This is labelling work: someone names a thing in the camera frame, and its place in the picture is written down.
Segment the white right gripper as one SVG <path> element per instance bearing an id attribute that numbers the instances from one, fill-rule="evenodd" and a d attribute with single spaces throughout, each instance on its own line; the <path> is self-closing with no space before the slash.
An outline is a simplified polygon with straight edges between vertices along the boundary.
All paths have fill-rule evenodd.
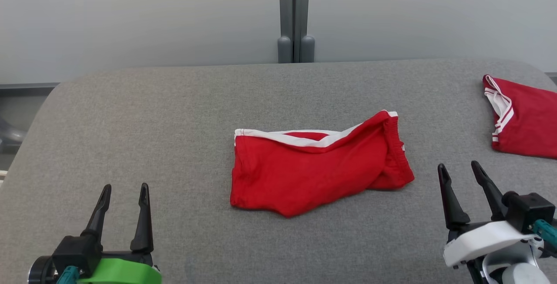
<path id="1" fill-rule="evenodd" d="M 485 269 L 521 263 L 537 266 L 537 258 L 541 256 L 541 249 L 544 247 L 542 238 L 529 232 L 523 234 L 504 221 L 507 206 L 503 204 L 503 194 L 478 161 L 471 161 L 471 168 L 476 182 L 485 193 L 493 222 L 448 242 L 443 250 L 446 266 L 454 267 L 481 257 L 485 258 Z M 445 165 L 439 164 L 437 172 L 446 228 L 460 229 L 469 224 L 471 219 L 463 211 L 452 189 L 452 180 Z"/>

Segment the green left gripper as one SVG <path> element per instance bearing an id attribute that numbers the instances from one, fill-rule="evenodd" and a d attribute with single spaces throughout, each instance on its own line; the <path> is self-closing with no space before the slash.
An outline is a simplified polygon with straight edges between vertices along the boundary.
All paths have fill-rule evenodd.
<path id="1" fill-rule="evenodd" d="M 92 236 L 101 244 L 105 214 L 109 209 L 112 186 L 106 184 L 92 211 L 92 215 L 81 236 Z M 132 252 L 116 251 L 104 253 L 90 277 L 80 278 L 80 284 L 161 284 L 162 274 L 153 263 L 154 250 L 151 197 L 149 186 L 142 183 L 138 205 L 140 207 L 137 228 L 131 241 Z"/>

